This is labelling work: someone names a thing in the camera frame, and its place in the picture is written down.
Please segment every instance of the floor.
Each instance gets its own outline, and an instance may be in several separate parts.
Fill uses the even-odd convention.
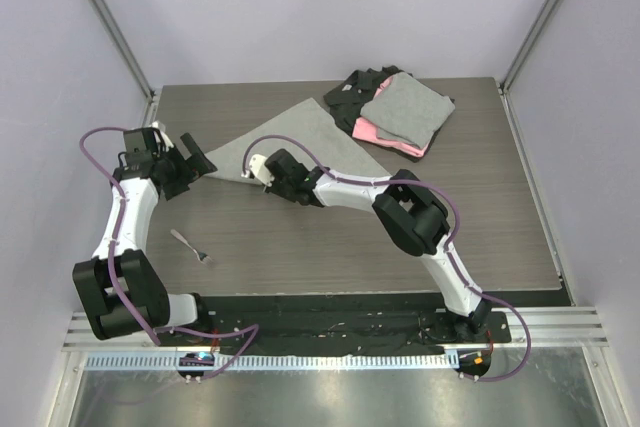
[[[492,375],[512,369],[520,349],[496,350]],[[534,349],[506,382],[477,385],[445,370],[230,372],[174,385],[175,372],[85,372],[72,427],[249,425],[386,427],[605,427],[581,349]]]
[[[559,288],[495,81],[424,83],[456,103],[424,159],[413,163],[361,145],[389,172],[410,169],[451,194],[462,212],[456,247],[481,287]],[[167,86],[157,118],[172,138],[190,132],[208,152],[309,97],[324,105],[322,95],[336,84]],[[172,228],[209,253],[214,265],[200,264],[171,237]],[[201,179],[191,192],[160,202],[147,255],[176,293],[437,290],[421,264],[393,246],[376,218],[351,209],[301,207],[255,186],[216,179]]]

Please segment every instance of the pile of cloth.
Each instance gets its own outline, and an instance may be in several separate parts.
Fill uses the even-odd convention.
[[[396,66],[356,70],[324,96],[338,128],[418,161],[455,110],[453,100]]]

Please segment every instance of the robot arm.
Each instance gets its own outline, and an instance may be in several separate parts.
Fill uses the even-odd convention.
[[[127,199],[115,246],[118,281],[127,297],[151,327],[193,325],[208,322],[202,315],[197,294],[168,294],[151,267],[146,255],[147,234],[153,209],[164,193],[167,200],[189,190],[189,184],[216,167],[204,156],[189,134],[181,137],[191,156],[185,159],[164,127],[150,127],[124,132],[125,151],[118,157],[120,166],[114,177]],[[116,293],[107,271],[107,257],[112,232],[120,212],[121,197],[112,186],[113,203],[104,235],[90,260],[73,269],[73,281],[98,339],[127,335],[140,330]]]
[[[491,305],[469,286],[481,292],[465,269],[449,239],[447,209],[427,188],[414,185],[375,185],[385,180],[418,180],[407,170],[393,177],[358,177],[320,168],[309,171],[291,154],[281,149],[265,158],[254,155],[249,162],[250,176],[265,185],[265,191],[292,202],[317,207],[350,207],[376,214],[393,243],[405,253],[419,257],[438,284],[447,310],[456,324],[473,333],[482,332]],[[359,185],[345,181],[356,181]],[[451,258],[466,279],[456,273]]]

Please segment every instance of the wall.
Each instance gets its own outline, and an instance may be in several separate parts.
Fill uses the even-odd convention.
[[[144,99],[87,0],[0,0],[0,425],[44,425],[72,309],[75,262],[108,216],[81,156],[88,129],[135,126]],[[122,140],[90,142],[113,166]]]
[[[640,342],[639,72],[638,0],[564,0],[512,92],[572,290],[598,308],[633,400],[640,390],[633,360]]]
[[[107,0],[163,84],[326,80],[396,63],[502,78],[544,0]]]

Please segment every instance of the gray cloth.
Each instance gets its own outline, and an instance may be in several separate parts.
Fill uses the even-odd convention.
[[[208,152],[207,158],[218,167],[218,171],[207,174],[207,176],[259,184],[257,180],[241,177],[242,157],[253,140],[268,134],[280,134],[294,138],[313,152],[324,165],[339,172],[371,177],[389,175],[351,137],[335,126],[333,118],[315,100],[307,99],[251,132]],[[249,157],[253,154],[268,157],[281,148],[287,149],[298,162],[302,162],[309,170],[315,167],[307,154],[295,145],[283,140],[265,140],[252,149]]]
[[[454,111],[449,97],[434,92],[406,72],[362,108],[361,115],[378,126],[377,136],[424,149]]]

